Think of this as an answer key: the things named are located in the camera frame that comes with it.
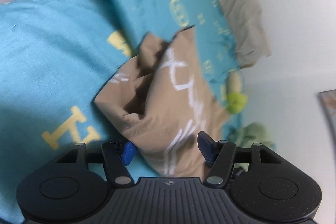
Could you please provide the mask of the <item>tan t-shirt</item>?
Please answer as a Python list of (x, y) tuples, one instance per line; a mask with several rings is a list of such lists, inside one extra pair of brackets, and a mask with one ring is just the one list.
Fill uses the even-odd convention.
[(204, 178), (201, 131), (219, 140), (229, 119), (203, 77), (192, 27), (172, 42), (152, 33), (96, 96), (95, 105), (116, 130), (165, 177)]

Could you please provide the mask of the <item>green fleece blanket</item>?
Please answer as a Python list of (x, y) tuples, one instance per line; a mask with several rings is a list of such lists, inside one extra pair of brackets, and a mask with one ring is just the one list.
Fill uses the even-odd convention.
[(250, 148), (253, 143), (262, 143), (271, 149), (275, 147), (270, 132), (259, 122), (231, 131), (228, 140), (243, 148)]

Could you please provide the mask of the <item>green cream plush toy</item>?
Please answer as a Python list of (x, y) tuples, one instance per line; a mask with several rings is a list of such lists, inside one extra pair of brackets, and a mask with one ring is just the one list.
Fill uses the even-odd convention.
[(247, 102), (248, 96), (244, 93), (243, 77), (237, 70), (231, 70), (226, 80), (227, 84), (227, 111), (231, 115), (241, 113)]

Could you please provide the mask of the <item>teal patterned bed sheet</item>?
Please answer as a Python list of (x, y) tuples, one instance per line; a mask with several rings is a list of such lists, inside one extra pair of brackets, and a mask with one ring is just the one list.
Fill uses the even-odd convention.
[[(242, 69), (219, 0), (17, 0), (1, 5), (1, 219), (20, 223), (16, 188), (70, 143), (122, 137), (95, 105), (148, 33), (195, 30), (199, 64), (227, 111), (228, 73)], [(231, 115), (222, 136), (239, 127)], [(133, 173), (157, 173), (141, 154)]]

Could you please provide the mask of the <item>grey pillow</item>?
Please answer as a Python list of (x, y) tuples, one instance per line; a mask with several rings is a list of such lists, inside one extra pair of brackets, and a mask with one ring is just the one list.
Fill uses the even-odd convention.
[(219, 3), (235, 37), (240, 67), (252, 67), (262, 57), (270, 56), (259, 0), (219, 0)]

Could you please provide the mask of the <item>framed wall picture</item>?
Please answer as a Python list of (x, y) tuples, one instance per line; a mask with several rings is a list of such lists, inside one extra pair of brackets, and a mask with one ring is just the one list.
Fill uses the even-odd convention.
[(336, 129), (336, 90), (328, 90), (318, 93), (319, 101), (321, 102), (323, 111), (329, 122), (331, 132), (335, 134)]

